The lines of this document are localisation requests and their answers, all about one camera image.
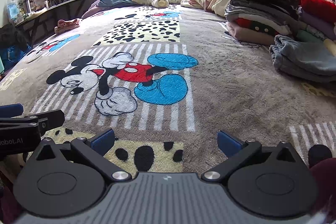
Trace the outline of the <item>grey fleece garment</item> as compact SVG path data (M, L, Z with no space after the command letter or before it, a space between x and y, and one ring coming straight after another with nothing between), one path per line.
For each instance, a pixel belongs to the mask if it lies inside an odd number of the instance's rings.
M278 71L317 83L335 81L335 55L324 43L298 42L277 35L269 53Z

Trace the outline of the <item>pink sweatshirt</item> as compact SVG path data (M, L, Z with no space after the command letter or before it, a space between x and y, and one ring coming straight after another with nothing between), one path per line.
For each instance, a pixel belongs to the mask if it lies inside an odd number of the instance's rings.
M57 26L54 27L54 33L56 35L62 34L66 31L70 31L73 30L75 28L79 28L80 27L80 23L81 23L82 19L80 18L76 18L76 19L72 19L72 20L58 20L57 22Z

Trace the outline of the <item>dark side desk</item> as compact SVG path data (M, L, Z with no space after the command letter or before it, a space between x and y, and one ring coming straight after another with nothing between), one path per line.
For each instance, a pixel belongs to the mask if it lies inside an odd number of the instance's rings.
M30 46L54 34L59 19L70 20L81 16L86 0L69 0L50 8L45 8L15 25L29 40Z

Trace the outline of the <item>Mickey Mouse bed blanket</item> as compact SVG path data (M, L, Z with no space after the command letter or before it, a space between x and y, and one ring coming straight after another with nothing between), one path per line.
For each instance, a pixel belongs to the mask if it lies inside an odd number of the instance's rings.
M239 42L223 18L179 5L84 19L27 54L1 81L1 104L60 109L56 143L109 128L106 158L130 173L203 172L224 159L217 133L291 142L303 159L335 150L335 88L277 71L267 46Z

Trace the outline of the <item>blue packet on desk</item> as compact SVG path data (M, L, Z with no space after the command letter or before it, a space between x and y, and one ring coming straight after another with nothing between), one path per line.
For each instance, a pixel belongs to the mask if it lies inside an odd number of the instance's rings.
M19 9L16 0L11 0L6 6L7 17L11 24L16 25L19 16Z

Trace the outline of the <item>metal cup on desk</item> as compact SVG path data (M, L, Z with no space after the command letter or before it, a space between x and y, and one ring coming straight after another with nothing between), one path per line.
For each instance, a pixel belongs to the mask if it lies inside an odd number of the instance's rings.
M31 13L30 0L22 0L22 3L25 14L30 14Z

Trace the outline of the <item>folded red black garment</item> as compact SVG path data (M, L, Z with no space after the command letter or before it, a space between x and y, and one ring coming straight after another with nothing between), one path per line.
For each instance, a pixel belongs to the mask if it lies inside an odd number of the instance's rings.
M271 36L291 34L291 29L287 25L279 25L276 22L268 19L260 19L259 21L257 21L256 19L252 20L246 18L237 18L234 20L234 23L236 23L240 27L268 34Z

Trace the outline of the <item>mint green folded garment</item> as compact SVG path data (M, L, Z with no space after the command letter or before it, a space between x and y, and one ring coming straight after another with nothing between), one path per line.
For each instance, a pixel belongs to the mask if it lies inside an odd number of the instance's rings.
M319 31L309 32L306 30L299 30L297 32L297 39L302 42L323 43L327 37Z

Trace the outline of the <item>folded grey white garments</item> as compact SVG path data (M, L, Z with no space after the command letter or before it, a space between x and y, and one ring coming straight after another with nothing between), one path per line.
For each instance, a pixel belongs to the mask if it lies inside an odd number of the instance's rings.
M230 0L224 15L228 22L238 18L248 19L271 27L283 35L294 33L301 27L298 20L280 10L246 0Z

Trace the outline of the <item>rolled cream towel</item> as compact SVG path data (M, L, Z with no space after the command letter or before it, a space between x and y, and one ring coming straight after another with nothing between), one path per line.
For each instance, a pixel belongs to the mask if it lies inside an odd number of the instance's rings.
M336 43L334 41L325 39L323 44L333 56L336 56Z

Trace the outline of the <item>purple folded garment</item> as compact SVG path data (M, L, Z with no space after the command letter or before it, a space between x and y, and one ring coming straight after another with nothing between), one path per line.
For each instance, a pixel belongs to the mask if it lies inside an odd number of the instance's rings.
M316 18L305 12L302 7L298 9L299 19L305 22L307 25L315 28L316 30L323 33L327 38L335 40L334 28L330 23L325 22L322 19Z

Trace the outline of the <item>rolled cream baby garment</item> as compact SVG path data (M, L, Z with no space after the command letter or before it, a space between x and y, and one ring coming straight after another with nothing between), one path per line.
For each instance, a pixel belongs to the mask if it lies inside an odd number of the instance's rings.
M147 0L147 5L155 8L167 8L168 5L178 5L181 0Z

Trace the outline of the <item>red fleece garment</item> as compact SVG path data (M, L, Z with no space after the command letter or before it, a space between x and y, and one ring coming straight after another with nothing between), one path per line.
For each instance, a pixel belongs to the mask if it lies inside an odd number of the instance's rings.
M306 13L322 19L327 23L335 23L336 7L333 2L326 0L298 0L298 2Z

